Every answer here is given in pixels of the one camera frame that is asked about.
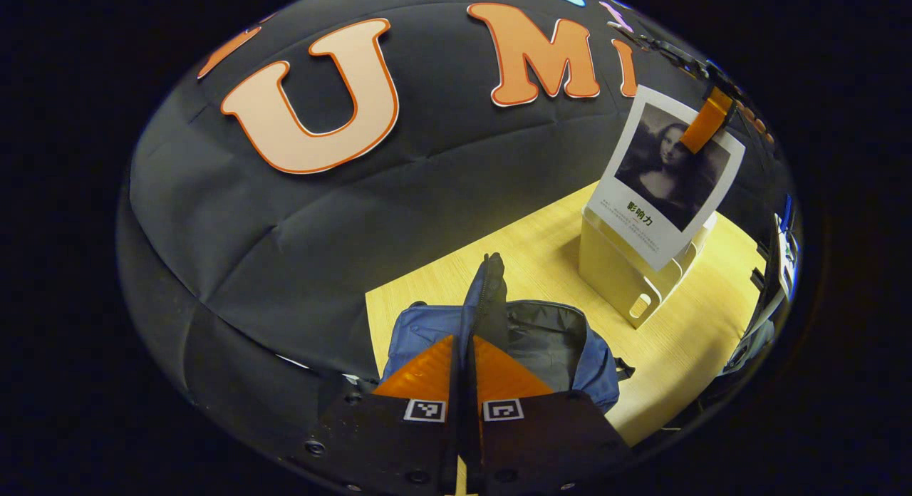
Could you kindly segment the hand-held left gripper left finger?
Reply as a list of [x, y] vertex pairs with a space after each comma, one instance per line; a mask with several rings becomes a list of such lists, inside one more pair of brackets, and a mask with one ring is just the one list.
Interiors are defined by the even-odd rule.
[[446, 336], [374, 392], [335, 399], [303, 441], [303, 467], [345, 494], [456, 493], [454, 348]]

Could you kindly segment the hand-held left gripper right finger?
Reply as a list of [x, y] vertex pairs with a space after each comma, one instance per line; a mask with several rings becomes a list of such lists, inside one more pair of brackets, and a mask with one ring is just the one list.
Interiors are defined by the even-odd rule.
[[479, 336], [467, 352], [467, 492], [575, 493], [634, 453], [582, 390], [554, 391]]

